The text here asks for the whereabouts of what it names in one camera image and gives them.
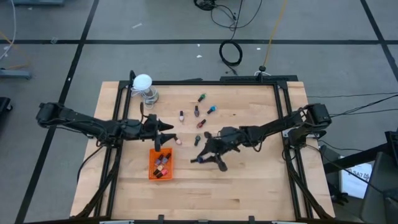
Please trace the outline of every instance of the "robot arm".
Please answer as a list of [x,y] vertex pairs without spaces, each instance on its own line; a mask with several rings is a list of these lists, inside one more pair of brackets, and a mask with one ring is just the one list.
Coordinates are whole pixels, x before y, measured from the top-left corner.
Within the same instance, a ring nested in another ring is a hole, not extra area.
[[156,114],[143,114],[141,103],[141,121],[125,119],[120,121],[103,121],[81,113],[77,113],[59,103],[41,103],[36,120],[41,127],[49,128],[62,125],[82,132],[85,135],[94,136],[101,144],[113,146],[120,140],[146,140],[155,141],[155,150],[160,151],[160,146],[172,139],[175,134],[159,134],[159,131],[172,129],[173,126],[161,122]]
[[[206,132],[207,142],[205,148],[191,162],[215,162],[221,171],[227,171],[226,164],[221,156],[231,150],[239,152],[238,146],[242,144],[246,147],[253,147],[257,152],[260,149],[255,147],[263,142],[266,137],[290,129],[286,141],[291,147],[298,148],[305,145],[307,135],[311,133],[322,137],[326,134],[324,129],[329,126],[331,119],[325,105],[312,104],[293,111],[291,114],[277,119],[262,126],[240,126],[239,129],[233,127],[224,127],[220,135],[213,137]],[[203,158],[208,153],[214,155]]]

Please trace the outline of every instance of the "orange container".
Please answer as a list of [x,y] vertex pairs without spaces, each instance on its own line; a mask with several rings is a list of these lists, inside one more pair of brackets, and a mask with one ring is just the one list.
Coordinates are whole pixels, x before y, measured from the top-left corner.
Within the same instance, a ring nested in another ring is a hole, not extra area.
[[[167,163],[164,164],[164,169],[168,170],[168,173],[161,178],[157,178],[154,175],[155,170],[157,169],[157,165],[155,164],[155,161],[159,158],[160,155],[163,155],[163,157],[166,157],[166,155],[170,153],[171,156],[168,159]],[[148,178],[149,180],[171,180],[173,179],[173,149],[168,147],[168,148],[162,148],[160,149],[160,152],[155,151],[155,149],[151,149],[149,151],[149,173],[148,173]]]

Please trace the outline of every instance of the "wooden tabletop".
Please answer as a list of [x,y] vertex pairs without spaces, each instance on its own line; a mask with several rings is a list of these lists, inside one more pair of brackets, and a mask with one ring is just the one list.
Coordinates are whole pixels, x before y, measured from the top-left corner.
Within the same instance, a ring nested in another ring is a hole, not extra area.
[[[307,97],[302,82],[289,82],[289,95],[293,110],[306,105]],[[174,140],[164,147],[174,150],[173,180],[148,180],[149,149],[152,141],[125,141],[117,189],[114,199],[113,219],[155,220],[160,214],[166,220],[295,220],[285,161],[282,159],[280,134],[267,138],[261,152],[239,147],[241,152],[228,152],[223,160],[227,172],[218,170],[216,164],[191,164],[190,159],[205,145],[203,132],[216,134],[224,126],[263,125],[278,118],[275,95],[271,86],[156,86],[160,97],[154,113],[163,122],[174,125],[165,133],[176,133],[181,146]],[[95,117],[111,119],[118,91],[118,82],[104,82],[98,98]],[[207,97],[199,103],[200,117],[194,116],[198,97]],[[137,96],[131,99],[129,118],[139,119]],[[210,106],[218,109],[210,115]],[[184,111],[185,121],[178,120]],[[202,119],[206,124],[197,129]],[[202,140],[195,147],[195,136]],[[317,147],[308,139],[307,144]],[[95,140],[89,140],[86,157],[96,149]],[[301,150],[308,188],[320,205],[334,216],[320,154],[310,147]],[[105,150],[90,160],[81,171],[71,215],[76,215],[98,189]],[[302,216],[305,217],[302,194],[298,189]],[[105,214],[108,192],[104,195],[101,214]]]

